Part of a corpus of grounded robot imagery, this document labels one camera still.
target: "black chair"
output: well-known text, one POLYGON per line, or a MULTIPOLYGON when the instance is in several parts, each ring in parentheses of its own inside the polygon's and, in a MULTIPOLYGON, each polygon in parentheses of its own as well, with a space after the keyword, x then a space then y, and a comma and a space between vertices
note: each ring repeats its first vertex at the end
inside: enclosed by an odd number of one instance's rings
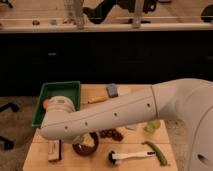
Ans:
MULTIPOLYGON (((16 104, 13 103, 7 103, 4 106, 0 107, 0 112, 4 111, 7 108, 11 108, 13 112, 17 112, 19 110, 19 107, 16 104)), ((5 137, 0 136, 0 141, 4 143, 4 150, 10 150, 14 147, 14 142, 11 140, 8 140, 5 137)))
POLYGON ((204 8, 204 10, 201 13, 201 19, 205 23, 213 21, 213 4, 208 5, 207 7, 204 8))
POLYGON ((13 8, 13 5, 9 2, 9 0, 0 0, 0 3, 8 5, 9 8, 13 8))

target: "white brush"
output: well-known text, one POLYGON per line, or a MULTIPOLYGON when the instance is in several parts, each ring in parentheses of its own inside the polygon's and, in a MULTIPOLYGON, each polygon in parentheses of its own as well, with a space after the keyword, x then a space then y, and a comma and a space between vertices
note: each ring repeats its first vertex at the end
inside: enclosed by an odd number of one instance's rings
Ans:
POLYGON ((111 151, 108 155, 108 159, 112 164, 119 164, 121 160, 127 158, 145 158, 145 157, 152 157, 155 156, 156 153, 154 151, 142 151, 142 152, 135 152, 135 153, 116 153, 111 151))

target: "wooden tabletop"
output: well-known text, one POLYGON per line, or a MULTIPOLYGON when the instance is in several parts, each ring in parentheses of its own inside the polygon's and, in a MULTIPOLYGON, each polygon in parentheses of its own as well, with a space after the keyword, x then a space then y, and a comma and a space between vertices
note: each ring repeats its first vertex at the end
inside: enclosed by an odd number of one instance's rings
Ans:
MULTIPOLYGON (((132 91, 142 89, 146 85, 128 85, 132 91)), ((82 85, 81 87, 81 108, 88 108, 96 104, 87 104, 88 100, 97 96, 106 95, 105 85, 82 85)), ((79 156, 72 149, 70 144, 62 144, 62 160, 48 162, 48 140, 43 139, 36 130, 32 144, 28 151, 23 170, 24 171, 177 171, 176 161, 169 142, 168 134, 164 121, 161 121, 161 127, 150 134, 143 130, 146 123, 137 125, 136 131, 124 127, 117 130, 124 136, 121 142, 110 138, 99 138, 97 151, 87 157, 79 156), (157 157, 150 158, 131 158, 123 160, 118 166, 112 166, 107 160, 108 153, 111 150, 119 153, 131 153, 138 151, 151 150, 147 145, 141 145, 141 142, 150 140, 154 142, 165 154, 169 166, 162 167, 157 157)))

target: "green tray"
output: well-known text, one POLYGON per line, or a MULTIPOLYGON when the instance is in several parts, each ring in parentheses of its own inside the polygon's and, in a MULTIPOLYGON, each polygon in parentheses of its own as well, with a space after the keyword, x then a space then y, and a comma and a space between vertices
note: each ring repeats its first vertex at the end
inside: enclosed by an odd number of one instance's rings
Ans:
POLYGON ((43 108, 43 101, 53 96, 66 96, 70 98, 74 103, 75 109, 80 110, 81 83, 79 81, 71 81, 43 84, 32 120, 32 127, 41 127, 46 112, 43 108))

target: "sponge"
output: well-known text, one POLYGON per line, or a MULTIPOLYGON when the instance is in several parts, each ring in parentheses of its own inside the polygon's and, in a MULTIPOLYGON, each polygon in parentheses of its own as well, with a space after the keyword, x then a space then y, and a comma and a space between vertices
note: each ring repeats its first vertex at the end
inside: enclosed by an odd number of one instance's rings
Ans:
POLYGON ((106 90, 109 97, 118 97, 117 86, 114 83, 108 84, 106 86, 106 90))

